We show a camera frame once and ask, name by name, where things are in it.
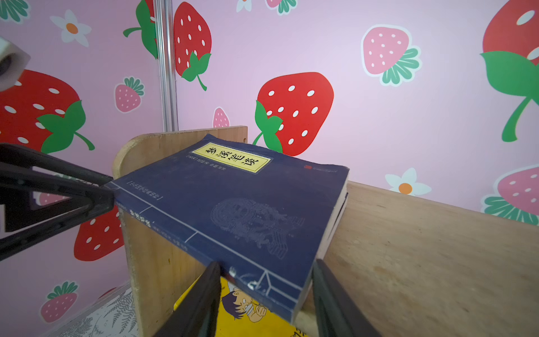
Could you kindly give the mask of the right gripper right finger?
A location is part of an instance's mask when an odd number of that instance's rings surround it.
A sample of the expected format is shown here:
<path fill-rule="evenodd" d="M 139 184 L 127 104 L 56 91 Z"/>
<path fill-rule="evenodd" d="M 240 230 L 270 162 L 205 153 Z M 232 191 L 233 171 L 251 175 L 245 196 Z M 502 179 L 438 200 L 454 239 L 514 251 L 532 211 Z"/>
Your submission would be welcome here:
<path fill-rule="evenodd" d="M 312 280 L 320 336 L 381 336 L 321 259 L 314 264 Z"/>

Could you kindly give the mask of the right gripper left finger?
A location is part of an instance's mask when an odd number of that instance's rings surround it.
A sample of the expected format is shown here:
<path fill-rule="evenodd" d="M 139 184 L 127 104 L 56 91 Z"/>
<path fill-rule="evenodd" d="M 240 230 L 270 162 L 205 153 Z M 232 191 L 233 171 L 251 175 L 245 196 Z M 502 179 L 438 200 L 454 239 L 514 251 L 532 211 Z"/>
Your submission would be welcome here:
<path fill-rule="evenodd" d="M 212 262 L 154 336 L 215 336 L 221 268 Z"/>

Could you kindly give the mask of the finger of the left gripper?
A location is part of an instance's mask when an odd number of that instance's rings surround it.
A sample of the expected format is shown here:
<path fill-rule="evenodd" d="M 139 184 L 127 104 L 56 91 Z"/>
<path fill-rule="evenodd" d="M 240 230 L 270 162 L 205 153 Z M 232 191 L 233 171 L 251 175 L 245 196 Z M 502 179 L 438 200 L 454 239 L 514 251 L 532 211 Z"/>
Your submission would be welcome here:
<path fill-rule="evenodd" d="M 111 211 L 112 177 L 1 144 L 1 259 Z"/>

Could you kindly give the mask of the blue book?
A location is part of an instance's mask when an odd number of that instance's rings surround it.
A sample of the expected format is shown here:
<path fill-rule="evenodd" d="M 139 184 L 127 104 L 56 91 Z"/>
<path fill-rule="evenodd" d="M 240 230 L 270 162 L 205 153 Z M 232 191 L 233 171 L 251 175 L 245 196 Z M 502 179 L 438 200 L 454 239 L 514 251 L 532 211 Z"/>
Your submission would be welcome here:
<path fill-rule="evenodd" d="M 349 172 L 207 135 L 107 188 L 120 209 L 293 322 L 345 210 Z"/>

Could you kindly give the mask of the yellow cartoon cover book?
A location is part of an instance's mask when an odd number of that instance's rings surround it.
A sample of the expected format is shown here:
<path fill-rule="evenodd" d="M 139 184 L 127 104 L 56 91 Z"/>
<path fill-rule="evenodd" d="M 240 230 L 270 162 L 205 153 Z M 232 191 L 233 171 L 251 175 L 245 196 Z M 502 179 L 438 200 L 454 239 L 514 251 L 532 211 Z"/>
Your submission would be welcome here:
<path fill-rule="evenodd" d="M 216 336 L 305 336 L 233 283 L 220 279 Z"/>

